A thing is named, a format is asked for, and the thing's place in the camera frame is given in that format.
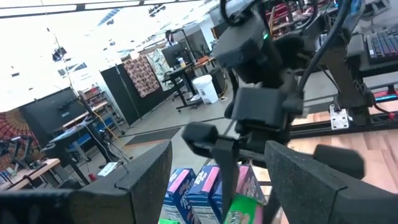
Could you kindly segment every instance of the tapestry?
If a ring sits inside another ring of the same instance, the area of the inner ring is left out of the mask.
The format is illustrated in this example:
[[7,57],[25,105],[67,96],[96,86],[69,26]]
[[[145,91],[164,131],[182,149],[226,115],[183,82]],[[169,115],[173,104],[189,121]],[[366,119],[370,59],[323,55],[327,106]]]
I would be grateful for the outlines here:
[[[0,113],[0,139],[6,140],[20,135],[32,136],[35,138],[33,132],[30,130],[30,127],[22,117],[19,109]],[[21,141],[21,143],[19,157],[22,157],[25,149],[25,142]],[[43,158],[43,155],[40,153],[39,143],[36,139],[32,143],[32,151],[36,160]],[[11,164],[13,153],[14,145],[10,144],[9,152],[0,157],[0,170],[5,170],[7,167],[14,168],[14,166]]]
[[142,98],[160,88],[159,81],[145,56],[125,59],[123,67]]
[[160,82],[160,86],[163,91],[167,91],[174,87],[171,81],[163,82],[165,79],[165,74],[168,71],[171,71],[169,65],[166,62],[166,59],[162,53],[162,49],[156,49],[153,52],[146,55],[149,64],[155,72],[155,75]]

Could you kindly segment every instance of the window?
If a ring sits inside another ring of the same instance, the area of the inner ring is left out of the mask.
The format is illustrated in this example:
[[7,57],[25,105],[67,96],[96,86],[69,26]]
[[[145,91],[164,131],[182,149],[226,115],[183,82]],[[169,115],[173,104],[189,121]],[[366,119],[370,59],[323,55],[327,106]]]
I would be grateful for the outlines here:
[[58,69],[58,74],[60,74],[60,76],[63,78],[67,74],[67,70],[72,73],[72,72],[77,72],[79,70],[82,70],[84,68],[87,68],[87,65],[86,65],[86,63],[83,62],[81,64],[75,64],[72,66],[68,66],[67,68]]

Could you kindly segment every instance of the black fabric screen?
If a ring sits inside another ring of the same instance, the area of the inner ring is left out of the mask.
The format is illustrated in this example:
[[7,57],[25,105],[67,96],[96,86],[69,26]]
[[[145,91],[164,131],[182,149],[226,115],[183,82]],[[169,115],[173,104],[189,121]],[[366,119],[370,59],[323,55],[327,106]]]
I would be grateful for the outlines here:
[[117,68],[115,66],[104,70],[101,74],[129,125],[150,112],[154,107],[175,92],[174,89],[163,91],[162,88],[159,88],[155,92],[141,98],[123,65],[118,65]]

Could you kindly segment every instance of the ceiling light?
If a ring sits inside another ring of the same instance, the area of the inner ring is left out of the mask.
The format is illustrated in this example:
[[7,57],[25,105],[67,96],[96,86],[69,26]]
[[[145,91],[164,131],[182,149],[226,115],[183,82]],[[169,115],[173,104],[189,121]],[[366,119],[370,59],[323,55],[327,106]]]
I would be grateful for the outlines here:
[[45,14],[51,12],[67,12],[76,11],[76,6],[40,6],[40,7],[23,7],[23,8],[5,8],[0,9],[1,16],[14,16],[24,14],[25,16],[33,14]]
[[93,3],[93,4],[86,4],[86,9],[138,6],[139,3],[140,3],[140,1]]

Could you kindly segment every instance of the wooden table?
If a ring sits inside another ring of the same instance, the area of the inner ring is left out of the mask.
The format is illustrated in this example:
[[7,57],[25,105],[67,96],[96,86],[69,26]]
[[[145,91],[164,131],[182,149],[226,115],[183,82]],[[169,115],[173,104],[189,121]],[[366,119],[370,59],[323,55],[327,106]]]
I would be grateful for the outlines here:
[[[387,111],[398,111],[398,101],[381,103],[379,106]],[[372,114],[380,113],[371,108]],[[296,119],[294,124],[305,124],[330,120],[329,112],[310,114],[305,119]],[[398,129],[374,131],[368,133],[342,134],[319,138],[295,139],[289,147],[306,153],[313,153],[316,145],[327,144],[357,150],[365,160],[366,176],[363,181],[381,189],[398,194]],[[253,167],[258,181],[271,181],[266,169]],[[271,187],[261,187],[264,195],[269,195]],[[277,223],[287,224],[281,215]]]
[[11,179],[11,182],[15,185],[9,189],[11,184],[9,182],[6,182],[6,183],[0,185],[0,190],[20,190],[20,189],[22,189],[26,185],[30,184],[27,179],[24,179],[25,175],[29,176],[32,180],[34,180],[42,175],[49,181],[49,184],[51,184],[51,185],[53,185],[53,187],[55,187],[56,185],[58,185],[58,182],[54,179],[54,177],[51,174],[48,173],[49,170],[53,170],[62,180],[67,180],[69,178],[69,175],[62,168],[60,163],[61,162],[59,159],[47,159],[46,161],[43,162],[43,164],[46,164],[46,165],[39,169],[20,170],[17,173],[17,175],[15,175]]
[[[106,106],[107,104],[108,104],[108,102],[107,102],[107,101],[104,101],[104,102],[101,102],[100,104],[98,104],[98,105],[92,107],[91,109],[92,109],[93,111],[96,111],[96,110],[99,110],[99,109],[103,108],[103,107]],[[75,119],[69,121],[68,123],[64,124],[64,125],[62,126],[62,128],[68,128],[69,126],[71,126],[71,125],[73,125],[73,124],[75,124],[75,123],[79,123],[78,120],[83,119],[83,118],[84,118],[85,116],[87,116],[87,115],[88,115],[88,112],[83,113],[82,115],[78,116],[77,118],[75,118]]]

